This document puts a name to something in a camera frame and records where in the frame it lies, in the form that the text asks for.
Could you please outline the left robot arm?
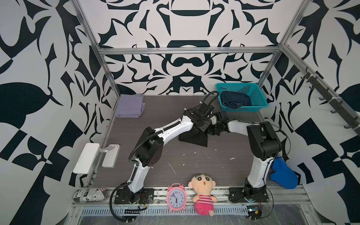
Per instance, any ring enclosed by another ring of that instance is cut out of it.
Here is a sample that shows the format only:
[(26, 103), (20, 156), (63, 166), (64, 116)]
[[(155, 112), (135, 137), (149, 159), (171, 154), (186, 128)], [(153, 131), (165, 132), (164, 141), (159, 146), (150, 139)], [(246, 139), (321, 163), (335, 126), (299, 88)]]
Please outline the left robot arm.
[(143, 131), (128, 157), (128, 161), (134, 163), (134, 169), (124, 189), (132, 201), (140, 196), (150, 167), (160, 160), (168, 142), (178, 138), (181, 142), (207, 146), (206, 130), (212, 124), (213, 110), (213, 106), (201, 103), (194, 108), (185, 109), (179, 119), (168, 125), (157, 129), (148, 127)]

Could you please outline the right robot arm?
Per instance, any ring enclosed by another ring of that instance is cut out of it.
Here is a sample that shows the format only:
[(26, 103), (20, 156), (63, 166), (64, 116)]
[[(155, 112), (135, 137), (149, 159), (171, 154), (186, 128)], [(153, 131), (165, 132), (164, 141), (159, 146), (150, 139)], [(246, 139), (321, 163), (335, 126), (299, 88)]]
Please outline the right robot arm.
[(266, 198), (266, 177), (271, 163), (283, 150), (273, 126), (267, 121), (230, 120), (224, 111), (215, 113), (210, 118), (210, 122), (208, 134), (220, 135), (221, 132), (228, 132), (246, 135), (254, 156), (250, 174), (246, 178), (244, 187), (231, 190), (229, 200), (232, 202), (244, 200), (251, 203), (263, 197)]

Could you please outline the black garment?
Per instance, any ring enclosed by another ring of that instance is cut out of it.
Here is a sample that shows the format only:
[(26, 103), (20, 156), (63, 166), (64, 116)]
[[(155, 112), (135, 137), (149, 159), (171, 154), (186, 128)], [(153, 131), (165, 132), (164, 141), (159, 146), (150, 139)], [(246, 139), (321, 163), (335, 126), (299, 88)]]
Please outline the black garment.
[(179, 141), (208, 147), (208, 134), (195, 128), (180, 134)]

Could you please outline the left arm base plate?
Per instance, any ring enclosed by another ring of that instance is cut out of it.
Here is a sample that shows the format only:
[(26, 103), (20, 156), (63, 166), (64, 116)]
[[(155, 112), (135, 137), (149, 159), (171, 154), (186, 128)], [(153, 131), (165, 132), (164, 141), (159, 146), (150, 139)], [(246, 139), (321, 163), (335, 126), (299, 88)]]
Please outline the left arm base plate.
[(115, 204), (146, 204), (150, 203), (154, 197), (153, 188), (143, 188), (140, 191), (133, 193), (128, 187), (117, 190), (114, 203)]

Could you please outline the denim garment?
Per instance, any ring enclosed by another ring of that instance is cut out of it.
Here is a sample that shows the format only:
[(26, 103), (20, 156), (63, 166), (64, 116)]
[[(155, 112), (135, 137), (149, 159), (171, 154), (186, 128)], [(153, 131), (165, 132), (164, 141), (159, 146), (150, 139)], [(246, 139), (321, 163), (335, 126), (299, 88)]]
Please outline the denim garment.
[(220, 94), (220, 100), (223, 106), (230, 109), (252, 106), (251, 97), (240, 92), (224, 91)]

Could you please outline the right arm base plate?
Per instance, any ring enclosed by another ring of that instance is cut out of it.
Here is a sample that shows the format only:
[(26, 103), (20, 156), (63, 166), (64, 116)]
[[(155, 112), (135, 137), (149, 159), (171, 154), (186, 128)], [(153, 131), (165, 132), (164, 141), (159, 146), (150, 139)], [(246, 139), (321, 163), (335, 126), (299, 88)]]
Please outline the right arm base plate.
[(266, 186), (261, 188), (231, 187), (229, 188), (229, 201), (232, 203), (267, 203), (269, 199)]

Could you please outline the lavender skirt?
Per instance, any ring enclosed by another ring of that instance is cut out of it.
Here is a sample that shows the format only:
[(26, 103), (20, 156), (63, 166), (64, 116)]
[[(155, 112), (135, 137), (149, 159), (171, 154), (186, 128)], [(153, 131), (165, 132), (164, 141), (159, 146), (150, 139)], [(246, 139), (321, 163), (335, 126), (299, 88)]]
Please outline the lavender skirt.
[(121, 94), (115, 110), (117, 118), (139, 118), (145, 109), (144, 95)]

